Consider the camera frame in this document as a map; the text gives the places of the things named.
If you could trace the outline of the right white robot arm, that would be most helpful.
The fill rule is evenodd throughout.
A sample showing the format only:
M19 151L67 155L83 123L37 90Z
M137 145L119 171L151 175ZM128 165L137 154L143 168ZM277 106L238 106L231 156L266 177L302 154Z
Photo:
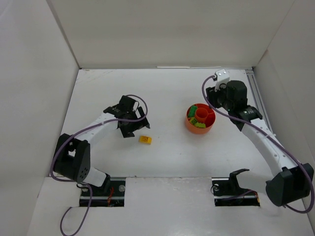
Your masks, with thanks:
M202 85L202 94L211 109L227 117L256 147L270 168L272 177L251 174L243 168L229 174L232 198L248 192L267 195L277 207L306 214L315 205L312 184L314 169L302 164L287 151L268 129L257 108L248 104L247 87L242 81L224 79L214 87Z

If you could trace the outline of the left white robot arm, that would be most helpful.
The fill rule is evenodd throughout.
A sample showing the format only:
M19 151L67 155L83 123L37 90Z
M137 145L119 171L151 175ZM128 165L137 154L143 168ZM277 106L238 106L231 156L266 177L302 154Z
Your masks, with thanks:
M110 176L91 165L92 147L115 130L120 130L124 138L130 138L135 131L149 128L148 106L134 106L141 101L143 99L137 95L123 95L118 104L107 107L89 126L72 135L60 135L50 167L51 177L106 191Z

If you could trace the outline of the long green lego brick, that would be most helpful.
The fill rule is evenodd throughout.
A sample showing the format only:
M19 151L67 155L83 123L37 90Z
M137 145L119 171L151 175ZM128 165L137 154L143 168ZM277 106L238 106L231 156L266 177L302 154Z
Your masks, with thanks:
M192 105L192 106L189 108L189 111L188 111L187 117L188 117L188 118L192 118L192 117L194 117L197 109L198 109L198 107L197 107L197 106Z

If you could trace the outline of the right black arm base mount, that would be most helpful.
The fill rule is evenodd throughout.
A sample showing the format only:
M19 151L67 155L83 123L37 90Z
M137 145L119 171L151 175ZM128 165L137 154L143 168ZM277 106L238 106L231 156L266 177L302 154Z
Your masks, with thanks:
M258 194L239 186L237 176L249 169L239 169L229 174L229 177L213 177L211 193L214 195L216 207L259 207Z

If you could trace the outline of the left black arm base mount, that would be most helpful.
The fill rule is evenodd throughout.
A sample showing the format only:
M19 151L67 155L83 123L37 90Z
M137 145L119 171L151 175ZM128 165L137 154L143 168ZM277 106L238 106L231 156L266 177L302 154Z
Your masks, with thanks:
M90 201L90 191L87 187L76 184L81 190L79 206L87 207ZM92 186L91 207L124 207L126 178L113 177L110 179L109 186L103 191L102 189Z

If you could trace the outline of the lime lego with yellow studs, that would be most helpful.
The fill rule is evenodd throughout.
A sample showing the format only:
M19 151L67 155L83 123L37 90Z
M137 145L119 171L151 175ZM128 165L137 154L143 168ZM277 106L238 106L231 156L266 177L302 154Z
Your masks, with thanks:
M190 118L189 122L190 122L192 125L195 125L196 123L198 123L198 121L196 120L196 118Z

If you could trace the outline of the small lime lego brick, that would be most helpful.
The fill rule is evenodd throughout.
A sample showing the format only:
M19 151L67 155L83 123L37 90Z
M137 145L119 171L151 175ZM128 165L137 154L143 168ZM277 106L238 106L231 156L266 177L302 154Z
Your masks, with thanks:
M195 125L197 128L206 128L206 124L197 122Z

